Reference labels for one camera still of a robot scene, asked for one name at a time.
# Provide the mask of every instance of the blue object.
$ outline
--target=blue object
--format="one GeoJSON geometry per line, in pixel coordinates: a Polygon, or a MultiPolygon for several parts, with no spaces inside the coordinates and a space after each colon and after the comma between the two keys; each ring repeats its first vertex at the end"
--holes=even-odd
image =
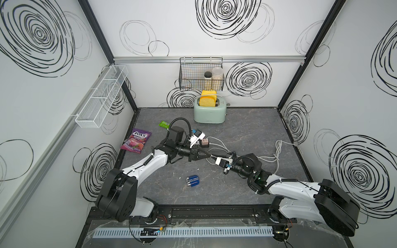
{"type": "Polygon", "coordinates": [[[197,175],[189,176],[186,178],[187,185],[190,187],[196,186],[200,183],[200,179],[197,175]]]}

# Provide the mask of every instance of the wire basket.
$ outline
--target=wire basket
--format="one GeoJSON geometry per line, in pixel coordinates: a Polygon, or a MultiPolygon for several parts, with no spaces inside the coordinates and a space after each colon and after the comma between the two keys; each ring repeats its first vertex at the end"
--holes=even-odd
{"type": "Polygon", "coordinates": [[[99,128],[127,77],[125,65],[112,65],[76,118],[80,127],[99,128]]]}
{"type": "Polygon", "coordinates": [[[179,89],[183,90],[216,90],[222,91],[225,83],[225,77],[218,77],[217,79],[205,79],[204,73],[206,71],[212,71],[215,67],[222,67],[222,58],[203,58],[203,57],[191,57],[191,58],[180,58],[180,70],[179,70],[179,89]]]}

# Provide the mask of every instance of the black wire basket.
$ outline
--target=black wire basket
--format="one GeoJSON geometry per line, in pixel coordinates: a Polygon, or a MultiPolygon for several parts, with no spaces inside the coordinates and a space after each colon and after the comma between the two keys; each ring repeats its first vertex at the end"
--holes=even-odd
{"type": "Polygon", "coordinates": [[[179,89],[183,90],[216,90],[222,91],[225,83],[225,77],[215,77],[215,79],[205,79],[204,73],[206,71],[212,71],[215,67],[222,67],[222,58],[180,58],[180,70],[179,70],[179,89]],[[210,63],[200,63],[199,61],[210,61],[210,63]]]}

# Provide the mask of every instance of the white mesh basket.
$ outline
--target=white mesh basket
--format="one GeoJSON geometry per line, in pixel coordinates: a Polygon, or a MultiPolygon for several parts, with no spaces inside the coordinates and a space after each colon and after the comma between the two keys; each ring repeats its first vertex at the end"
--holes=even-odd
{"type": "Polygon", "coordinates": [[[125,65],[112,65],[76,118],[80,127],[99,128],[127,77],[125,65]]]}

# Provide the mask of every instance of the candy bag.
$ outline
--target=candy bag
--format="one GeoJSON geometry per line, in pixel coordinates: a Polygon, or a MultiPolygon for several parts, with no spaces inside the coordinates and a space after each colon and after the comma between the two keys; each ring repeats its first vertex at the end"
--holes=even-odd
{"type": "Polygon", "coordinates": [[[124,144],[120,147],[123,150],[130,152],[141,153],[144,144],[149,139],[151,132],[134,128],[131,136],[125,140],[124,144]]]}

